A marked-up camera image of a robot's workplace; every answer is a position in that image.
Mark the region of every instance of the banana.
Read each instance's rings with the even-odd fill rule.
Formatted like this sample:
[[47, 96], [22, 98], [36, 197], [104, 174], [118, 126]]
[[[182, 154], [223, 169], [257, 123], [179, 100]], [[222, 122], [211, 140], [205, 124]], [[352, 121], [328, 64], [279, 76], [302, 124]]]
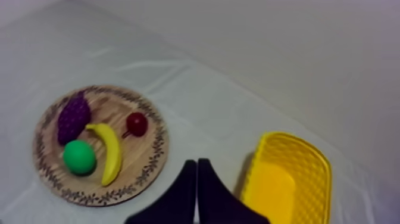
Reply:
[[88, 124], [86, 125], [86, 129], [94, 130], [96, 134], [99, 135], [103, 140], [107, 148], [105, 168], [103, 172], [103, 178], [101, 180], [101, 184], [103, 186], [107, 186], [114, 181], [121, 170], [122, 152], [118, 137], [113, 129], [105, 123]]

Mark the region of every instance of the purple grapes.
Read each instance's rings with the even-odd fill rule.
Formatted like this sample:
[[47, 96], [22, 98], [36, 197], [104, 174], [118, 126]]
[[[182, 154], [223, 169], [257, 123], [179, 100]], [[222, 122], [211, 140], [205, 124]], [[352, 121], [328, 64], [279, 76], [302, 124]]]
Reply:
[[72, 97], [58, 117], [57, 140], [60, 145], [78, 138], [85, 126], [90, 123], [92, 115], [84, 92], [79, 92]]

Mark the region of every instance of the yellow plastic basket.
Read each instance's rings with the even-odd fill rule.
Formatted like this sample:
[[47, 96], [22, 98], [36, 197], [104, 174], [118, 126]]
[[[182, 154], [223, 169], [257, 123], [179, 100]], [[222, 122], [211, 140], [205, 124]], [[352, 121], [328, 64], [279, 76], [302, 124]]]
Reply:
[[272, 224], [328, 224], [331, 168], [303, 139], [266, 133], [253, 157], [240, 199]]

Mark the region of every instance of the white table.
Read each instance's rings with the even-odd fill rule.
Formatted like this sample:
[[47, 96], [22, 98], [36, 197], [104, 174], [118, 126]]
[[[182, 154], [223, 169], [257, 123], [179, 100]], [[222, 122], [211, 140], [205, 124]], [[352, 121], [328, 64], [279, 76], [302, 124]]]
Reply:
[[[134, 199], [80, 207], [40, 182], [33, 129], [60, 95], [104, 83], [153, 100], [168, 125], [170, 154], [157, 180]], [[6, 224], [123, 223], [154, 202], [189, 158], [209, 158], [233, 190], [246, 156], [272, 130], [312, 142], [330, 160], [332, 224], [400, 221], [400, 196], [318, 135], [157, 35], [87, 5], [62, 2], [0, 30], [0, 105], [0, 219]]]

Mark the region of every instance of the wooden plate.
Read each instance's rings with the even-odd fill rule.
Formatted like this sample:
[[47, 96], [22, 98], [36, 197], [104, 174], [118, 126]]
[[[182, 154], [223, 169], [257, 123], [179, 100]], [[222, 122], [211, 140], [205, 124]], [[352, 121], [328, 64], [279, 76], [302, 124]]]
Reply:
[[[79, 139], [93, 146], [96, 170], [90, 176], [78, 177], [71, 174], [63, 162], [64, 147], [57, 141], [57, 119], [68, 100], [78, 91], [85, 91], [92, 111], [91, 123], [107, 123], [118, 136], [126, 131], [125, 121], [130, 113], [138, 111], [148, 118], [149, 128], [143, 137], [130, 135], [121, 138], [121, 172], [107, 187], [101, 186], [105, 146], [93, 132], [84, 130]], [[33, 159], [41, 180], [55, 194], [83, 206], [109, 206], [138, 195], [160, 173], [167, 154], [167, 128], [152, 103], [132, 90], [108, 85], [77, 89], [58, 99], [37, 124], [33, 141]]]

